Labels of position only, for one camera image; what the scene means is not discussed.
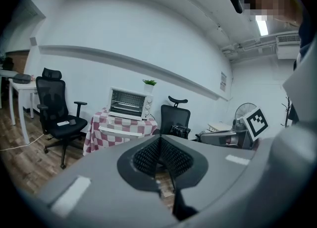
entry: wooden floor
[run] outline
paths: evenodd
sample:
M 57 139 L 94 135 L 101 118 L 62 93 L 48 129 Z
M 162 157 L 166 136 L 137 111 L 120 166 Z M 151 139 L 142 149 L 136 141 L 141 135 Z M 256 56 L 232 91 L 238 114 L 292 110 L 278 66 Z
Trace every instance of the wooden floor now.
M 14 114 L 15 126 L 11 124 L 8 101 L 3 100 L 2 109 L 0 109 L 1 150 L 24 145 L 16 99 L 14 99 Z M 32 119 L 28 113 L 24 113 L 24 118 L 30 142 L 33 142 L 43 134 L 40 118 L 37 114 L 34 114 L 34 118 Z M 47 154 L 43 152 L 45 145 L 56 141 L 56 139 L 46 140 L 48 137 L 50 135 L 43 135 L 29 146 L 0 152 L 2 161 L 13 183 L 29 193 L 36 194 L 51 178 L 62 172 L 62 169 L 59 167 L 62 147 L 50 148 Z M 84 138 L 81 141 L 76 140 L 76 143 L 83 145 Z M 65 155 L 65 164 L 69 167 L 82 157 L 81 150 L 68 147 Z M 161 182 L 162 201 L 172 210 L 174 194 L 168 173 L 158 173 L 156 179 Z

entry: white flower pot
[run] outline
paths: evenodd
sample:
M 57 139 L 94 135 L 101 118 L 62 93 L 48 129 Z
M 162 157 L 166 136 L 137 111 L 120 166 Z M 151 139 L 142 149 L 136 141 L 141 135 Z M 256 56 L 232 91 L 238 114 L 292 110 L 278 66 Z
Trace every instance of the white flower pot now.
M 153 91 L 153 87 L 154 87 L 154 85 L 145 84 L 144 85 L 144 93 L 151 94 Z

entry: green plant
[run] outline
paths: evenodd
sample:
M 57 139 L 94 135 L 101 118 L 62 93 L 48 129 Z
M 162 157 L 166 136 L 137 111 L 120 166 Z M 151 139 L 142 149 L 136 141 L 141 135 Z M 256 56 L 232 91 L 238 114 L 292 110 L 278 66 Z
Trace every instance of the green plant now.
M 143 82 L 144 82 L 145 84 L 150 84 L 150 85 L 153 85 L 153 86 L 157 84 L 154 80 L 144 80 L 144 79 L 143 79 Z

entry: air conditioner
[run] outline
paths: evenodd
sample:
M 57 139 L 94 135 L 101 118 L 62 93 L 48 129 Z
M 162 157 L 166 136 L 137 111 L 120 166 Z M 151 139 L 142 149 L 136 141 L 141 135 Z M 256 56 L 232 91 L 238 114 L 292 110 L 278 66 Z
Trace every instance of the air conditioner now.
M 296 59 L 299 53 L 298 34 L 276 36 L 276 54 L 278 59 Z

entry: white tape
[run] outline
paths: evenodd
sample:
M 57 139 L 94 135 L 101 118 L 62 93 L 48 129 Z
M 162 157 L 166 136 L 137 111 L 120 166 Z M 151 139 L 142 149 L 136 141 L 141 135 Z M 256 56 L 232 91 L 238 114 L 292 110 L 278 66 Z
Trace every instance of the white tape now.
M 241 164 L 241 165 L 244 165 L 244 166 L 247 166 L 249 164 L 249 162 L 250 162 L 249 159 L 243 159 L 243 158 L 239 158 L 239 157 L 236 157 L 236 156 L 233 156 L 233 155 L 226 156 L 226 159 L 228 161 L 235 162 L 237 164 Z
M 79 176 L 74 183 L 55 201 L 51 211 L 62 218 L 75 208 L 77 202 L 89 187 L 91 181 L 89 178 Z

